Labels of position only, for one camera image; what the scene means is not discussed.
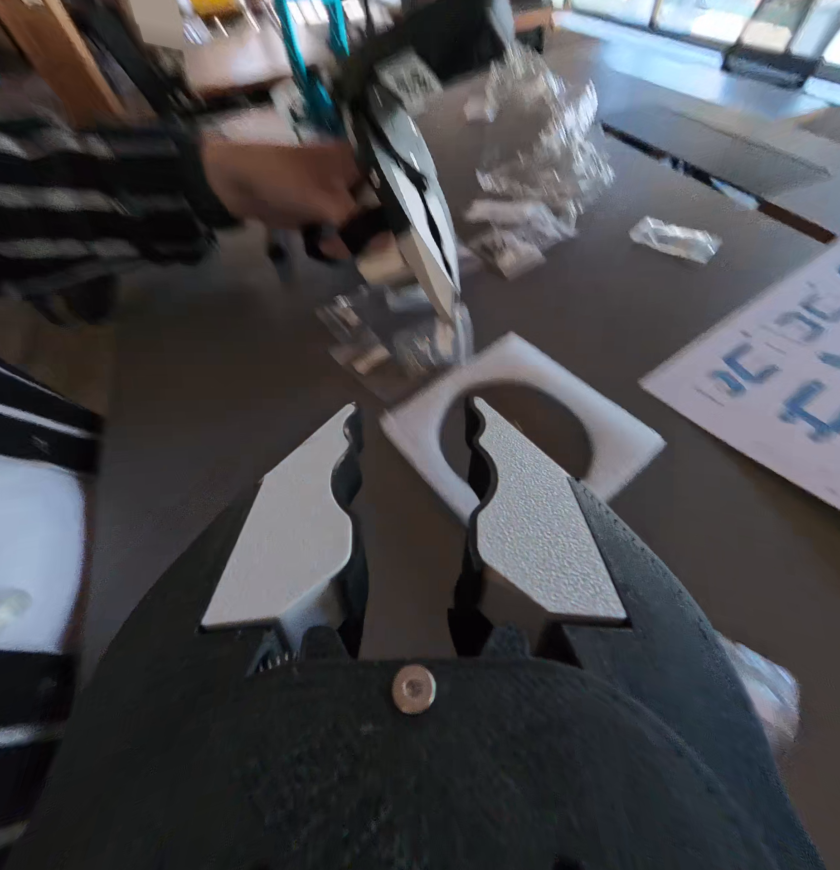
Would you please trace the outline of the black frame chair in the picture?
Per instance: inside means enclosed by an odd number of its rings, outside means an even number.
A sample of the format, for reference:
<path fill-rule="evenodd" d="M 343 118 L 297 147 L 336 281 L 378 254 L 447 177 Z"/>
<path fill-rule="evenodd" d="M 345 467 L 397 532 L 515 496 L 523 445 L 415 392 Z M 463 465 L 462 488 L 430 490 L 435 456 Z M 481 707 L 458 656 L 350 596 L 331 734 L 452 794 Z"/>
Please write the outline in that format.
<path fill-rule="evenodd" d="M 788 91 L 801 89 L 828 42 L 826 26 L 812 22 L 817 6 L 817 1 L 759 2 L 723 53 L 721 71 Z"/>

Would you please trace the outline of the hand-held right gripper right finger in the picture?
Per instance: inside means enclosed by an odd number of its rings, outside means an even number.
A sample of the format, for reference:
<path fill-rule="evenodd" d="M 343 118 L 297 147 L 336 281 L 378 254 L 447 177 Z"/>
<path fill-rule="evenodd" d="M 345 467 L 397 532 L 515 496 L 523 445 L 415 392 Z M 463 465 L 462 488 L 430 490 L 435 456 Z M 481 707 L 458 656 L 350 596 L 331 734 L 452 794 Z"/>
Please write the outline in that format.
<path fill-rule="evenodd" d="M 514 627 L 529 654 L 557 626 L 621 629 L 629 616 L 577 495 L 577 481 L 480 397 L 465 403 L 469 514 L 450 606 L 456 654 L 481 654 Z"/>

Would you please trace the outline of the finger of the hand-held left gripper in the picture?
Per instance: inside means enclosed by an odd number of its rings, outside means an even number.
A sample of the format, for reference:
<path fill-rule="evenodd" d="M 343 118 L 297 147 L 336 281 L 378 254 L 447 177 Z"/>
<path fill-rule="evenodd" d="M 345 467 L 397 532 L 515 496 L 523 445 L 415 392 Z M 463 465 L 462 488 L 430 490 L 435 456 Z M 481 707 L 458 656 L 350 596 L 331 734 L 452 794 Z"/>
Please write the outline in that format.
<path fill-rule="evenodd" d="M 442 321 L 460 302 L 456 231 L 436 171 L 403 168 L 387 153 L 369 157 L 369 179 L 396 246 Z"/>
<path fill-rule="evenodd" d="M 369 148 L 370 154 L 387 153 L 403 168 L 411 164 L 420 171 L 434 169 L 438 179 L 434 159 L 418 125 L 401 99 L 379 83 L 369 87 Z"/>

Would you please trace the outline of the flat clear labelled bag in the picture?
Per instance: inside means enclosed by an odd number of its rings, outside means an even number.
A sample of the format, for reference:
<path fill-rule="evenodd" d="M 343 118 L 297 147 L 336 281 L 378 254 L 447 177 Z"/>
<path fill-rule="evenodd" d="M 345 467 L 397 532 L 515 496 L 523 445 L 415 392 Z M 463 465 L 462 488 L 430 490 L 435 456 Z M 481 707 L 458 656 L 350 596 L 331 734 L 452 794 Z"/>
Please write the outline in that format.
<path fill-rule="evenodd" d="M 334 344 L 329 353 L 350 373 L 368 377 L 393 362 L 393 352 L 374 329 L 374 303 L 364 296 L 338 295 L 316 309 Z"/>

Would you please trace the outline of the long clear parts bag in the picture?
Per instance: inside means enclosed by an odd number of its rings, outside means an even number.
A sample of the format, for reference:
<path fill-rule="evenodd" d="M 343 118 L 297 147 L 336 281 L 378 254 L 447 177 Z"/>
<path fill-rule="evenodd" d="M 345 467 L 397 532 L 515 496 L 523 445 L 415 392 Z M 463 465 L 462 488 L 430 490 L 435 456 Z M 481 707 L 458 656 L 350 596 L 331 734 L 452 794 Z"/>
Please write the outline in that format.
<path fill-rule="evenodd" d="M 571 238 L 578 233 L 574 220 L 560 217 L 545 203 L 533 200 L 475 199 L 463 217 L 468 223 L 489 223 L 544 237 Z"/>

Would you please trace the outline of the clear bag of nuts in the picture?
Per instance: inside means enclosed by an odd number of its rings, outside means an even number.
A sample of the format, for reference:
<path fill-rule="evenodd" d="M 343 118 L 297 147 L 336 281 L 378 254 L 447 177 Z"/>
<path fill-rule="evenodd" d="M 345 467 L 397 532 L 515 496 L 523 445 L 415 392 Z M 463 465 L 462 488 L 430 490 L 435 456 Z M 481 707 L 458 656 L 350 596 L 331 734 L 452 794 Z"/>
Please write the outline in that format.
<path fill-rule="evenodd" d="M 405 372 L 420 376 L 461 360 L 462 335 L 437 318 L 422 320 L 393 335 L 395 358 Z"/>

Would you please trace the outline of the person's left hand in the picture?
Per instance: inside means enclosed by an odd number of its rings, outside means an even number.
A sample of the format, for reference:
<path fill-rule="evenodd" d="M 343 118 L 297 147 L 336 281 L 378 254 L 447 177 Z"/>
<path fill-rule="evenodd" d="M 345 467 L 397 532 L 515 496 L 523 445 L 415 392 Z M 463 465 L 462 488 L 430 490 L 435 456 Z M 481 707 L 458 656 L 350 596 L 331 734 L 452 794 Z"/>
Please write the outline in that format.
<path fill-rule="evenodd" d="M 208 136 L 200 146 L 206 180 L 232 216 L 268 227 L 341 227 L 359 212 L 360 169 L 345 141 L 302 145 Z"/>

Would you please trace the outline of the dark desk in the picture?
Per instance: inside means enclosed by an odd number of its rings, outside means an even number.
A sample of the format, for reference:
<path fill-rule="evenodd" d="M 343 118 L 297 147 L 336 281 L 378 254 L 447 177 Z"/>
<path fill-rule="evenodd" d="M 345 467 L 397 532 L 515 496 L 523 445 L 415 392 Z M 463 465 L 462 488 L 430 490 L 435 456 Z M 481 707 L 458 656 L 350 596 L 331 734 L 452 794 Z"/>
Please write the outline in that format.
<path fill-rule="evenodd" d="M 840 512 L 722 445 L 639 379 L 820 247 L 607 139 L 616 174 L 576 239 L 515 281 L 463 280 L 480 347 L 516 332 L 659 432 L 613 509 L 714 625 L 801 681 L 806 753 L 840 745 Z M 631 242 L 650 216 L 722 239 L 701 266 Z M 234 498 L 348 402 L 365 449 L 354 508 L 369 548 L 369 658 L 449 654 L 465 530 L 383 434 L 382 400 L 331 358 L 316 304 L 344 269 L 299 255 L 282 284 L 252 223 L 201 266 L 129 285 L 99 468 L 81 679 L 132 609 Z"/>

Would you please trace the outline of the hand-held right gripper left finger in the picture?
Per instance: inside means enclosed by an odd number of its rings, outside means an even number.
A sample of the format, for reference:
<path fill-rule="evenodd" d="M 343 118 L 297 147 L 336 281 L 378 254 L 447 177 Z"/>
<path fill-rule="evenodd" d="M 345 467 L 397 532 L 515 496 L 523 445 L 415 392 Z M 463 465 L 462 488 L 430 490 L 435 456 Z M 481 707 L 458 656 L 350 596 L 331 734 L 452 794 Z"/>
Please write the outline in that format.
<path fill-rule="evenodd" d="M 269 471 L 200 622 L 206 633 L 273 630 L 297 653 L 306 632 L 328 626 L 359 652 L 368 563 L 353 503 L 363 448 L 351 402 Z"/>

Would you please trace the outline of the puffy clear screw bag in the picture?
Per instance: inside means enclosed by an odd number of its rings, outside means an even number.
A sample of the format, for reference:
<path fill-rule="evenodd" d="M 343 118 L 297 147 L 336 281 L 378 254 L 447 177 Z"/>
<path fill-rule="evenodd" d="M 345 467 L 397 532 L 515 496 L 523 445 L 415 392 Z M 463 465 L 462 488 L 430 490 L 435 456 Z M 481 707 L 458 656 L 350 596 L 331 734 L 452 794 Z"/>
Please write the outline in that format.
<path fill-rule="evenodd" d="M 450 329 L 450 361 L 452 364 L 467 364 L 475 351 L 474 329 L 469 309 L 464 302 L 456 305 L 454 321 Z"/>

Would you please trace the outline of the crumpled clear plastic wrap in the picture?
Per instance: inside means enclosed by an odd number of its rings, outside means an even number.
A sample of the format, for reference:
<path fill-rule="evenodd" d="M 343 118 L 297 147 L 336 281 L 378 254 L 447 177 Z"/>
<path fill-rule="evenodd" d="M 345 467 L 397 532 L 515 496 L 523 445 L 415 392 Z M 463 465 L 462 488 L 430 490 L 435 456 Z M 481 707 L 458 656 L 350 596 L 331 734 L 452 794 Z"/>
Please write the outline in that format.
<path fill-rule="evenodd" d="M 533 49 L 511 46 L 467 115 L 482 127 L 480 190 L 540 203 L 575 227 L 615 178 L 597 110 L 593 82 L 575 86 Z"/>

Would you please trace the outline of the open instruction booklet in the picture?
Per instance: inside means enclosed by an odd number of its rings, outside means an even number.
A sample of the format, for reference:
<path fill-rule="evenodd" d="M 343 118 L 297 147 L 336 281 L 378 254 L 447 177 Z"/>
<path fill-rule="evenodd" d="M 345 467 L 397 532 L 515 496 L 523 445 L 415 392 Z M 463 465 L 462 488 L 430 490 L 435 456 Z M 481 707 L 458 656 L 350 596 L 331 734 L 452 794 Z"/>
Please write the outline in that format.
<path fill-rule="evenodd" d="M 840 512 L 840 237 L 641 386 Z"/>

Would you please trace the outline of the small labelled clear bag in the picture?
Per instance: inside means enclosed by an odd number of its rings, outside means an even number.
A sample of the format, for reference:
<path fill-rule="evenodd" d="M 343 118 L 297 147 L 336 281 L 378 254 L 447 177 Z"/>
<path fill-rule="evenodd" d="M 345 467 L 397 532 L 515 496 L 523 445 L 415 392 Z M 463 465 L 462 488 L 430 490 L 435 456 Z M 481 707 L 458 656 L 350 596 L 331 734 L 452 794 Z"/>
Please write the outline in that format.
<path fill-rule="evenodd" d="M 393 314 L 410 314 L 434 309 L 425 289 L 418 284 L 397 288 L 387 287 L 384 289 L 383 298 L 388 310 Z"/>

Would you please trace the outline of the white foam frame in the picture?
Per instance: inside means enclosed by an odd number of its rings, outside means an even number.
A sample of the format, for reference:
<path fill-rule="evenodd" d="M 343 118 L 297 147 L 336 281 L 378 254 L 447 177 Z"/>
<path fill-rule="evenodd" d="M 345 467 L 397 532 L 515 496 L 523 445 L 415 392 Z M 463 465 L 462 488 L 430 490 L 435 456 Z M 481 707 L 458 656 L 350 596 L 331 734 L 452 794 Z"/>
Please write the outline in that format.
<path fill-rule="evenodd" d="M 441 429 L 459 397 L 496 385 L 539 392 L 580 422 L 592 450 L 583 481 L 601 501 L 618 495 L 665 448 L 656 431 L 508 332 L 380 418 L 387 439 L 465 527 L 480 500 L 444 457 Z"/>

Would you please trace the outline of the clear bag of many screws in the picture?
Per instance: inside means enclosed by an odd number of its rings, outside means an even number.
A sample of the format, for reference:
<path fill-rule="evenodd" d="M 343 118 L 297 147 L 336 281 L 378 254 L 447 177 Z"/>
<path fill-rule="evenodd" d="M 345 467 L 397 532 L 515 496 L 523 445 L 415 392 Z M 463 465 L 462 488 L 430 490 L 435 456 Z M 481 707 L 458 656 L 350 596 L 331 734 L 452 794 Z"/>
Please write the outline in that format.
<path fill-rule="evenodd" d="M 492 231 L 480 244 L 481 253 L 501 277 L 513 279 L 545 263 L 541 249 L 531 240 L 510 231 Z"/>

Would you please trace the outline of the lone clear parts bag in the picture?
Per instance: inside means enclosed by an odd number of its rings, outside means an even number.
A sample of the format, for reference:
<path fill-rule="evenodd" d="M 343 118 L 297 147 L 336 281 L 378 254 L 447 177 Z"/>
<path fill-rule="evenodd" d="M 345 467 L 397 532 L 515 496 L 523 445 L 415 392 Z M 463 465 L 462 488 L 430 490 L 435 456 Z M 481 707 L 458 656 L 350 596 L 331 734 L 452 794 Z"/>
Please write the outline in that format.
<path fill-rule="evenodd" d="M 634 244 L 701 266 L 708 264 L 722 246 L 718 235 L 650 216 L 631 227 L 629 238 Z"/>

